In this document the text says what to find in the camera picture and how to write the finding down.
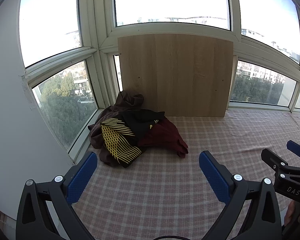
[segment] wooden board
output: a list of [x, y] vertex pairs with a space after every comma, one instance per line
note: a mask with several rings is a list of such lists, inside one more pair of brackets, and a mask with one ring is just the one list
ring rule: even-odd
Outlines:
[[122, 86], [166, 116], [225, 115], [233, 42], [188, 34], [118, 38]]

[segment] green foliage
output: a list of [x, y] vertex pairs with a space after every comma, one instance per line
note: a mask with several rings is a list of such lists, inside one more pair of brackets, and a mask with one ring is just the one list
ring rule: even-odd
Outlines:
[[85, 122], [96, 109], [94, 103], [80, 103], [74, 93], [75, 85], [69, 73], [64, 78], [56, 75], [39, 85], [41, 109], [50, 128], [61, 144], [68, 149]]
[[283, 85], [283, 83], [272, 84], [263, 79], [236, 75], [231, 100], [277, 105]]

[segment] plaid tablecloth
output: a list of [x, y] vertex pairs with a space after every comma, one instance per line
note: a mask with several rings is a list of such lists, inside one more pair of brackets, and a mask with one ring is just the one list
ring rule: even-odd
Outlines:
[[[289, 165], [300, 166], [300, 158], [286, 149], [288, 140], [300, 144], [300, 114], [231, 109], [224, 118], [168, 119], [189, 146], [185, 159], [172, 151], [149, 148], [127, 169], [98, 163], [79, 202], [73, 205], [96, 239], [151, 240], [163, 235], [201, 239], [224, 207], [199, 168], [203, 150], [246, 180], [268, 177], [274, 181], [274, 172], [260, 157], [264, 148]], [[277, 196], [283, 209], [290, 200]], [[240, 229], [248, 206], [246, 201], [229, 238]]]

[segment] blue textured pad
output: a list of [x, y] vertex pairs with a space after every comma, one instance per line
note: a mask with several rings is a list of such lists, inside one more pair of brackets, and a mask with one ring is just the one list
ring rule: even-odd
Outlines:
[[199, 166], [218, 200], [227, 204], [231, 198], [229, 185], [204, 152], [200, 153]]
[[67, 202], [71, 205], [79, 201], [79, 198], [94, 173], [98, 163], [97, 155], [91, 152], [85, 163], [73, 177], [67, 188]]
[[287, 149], [300, 157], [300, 145], [298, 145], [294, 141], [290, 140], [287, 142]]

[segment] bolt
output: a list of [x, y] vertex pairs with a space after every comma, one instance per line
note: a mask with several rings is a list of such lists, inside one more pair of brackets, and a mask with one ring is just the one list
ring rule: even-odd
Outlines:
[[271, 180], [268, 179], [268, 178], [265, 178], [265, 179], [264, 179], [264, 182], [265, 182], [266, 184], [271, 184]]
[[56, 176], [55, 178], [54, 178], [54, 181], [55, 182], [60, 182], [60, 181], [62, 181], [63, 180], [63, 177], [62, 176]]
[[234, 175], [234, 179], [240, 181], [240, 180], [242, 180], [242, 176], [239, 174], [236, 174], [236, 175]]
[[32, 185], [32, 183], [33, 183], [33, 180], [32, 180], [32, 179], [29, 179], [29, 180], [27, 180], [26, 185], [27, 185], [27, 186], [30, 186], [30, 185]]

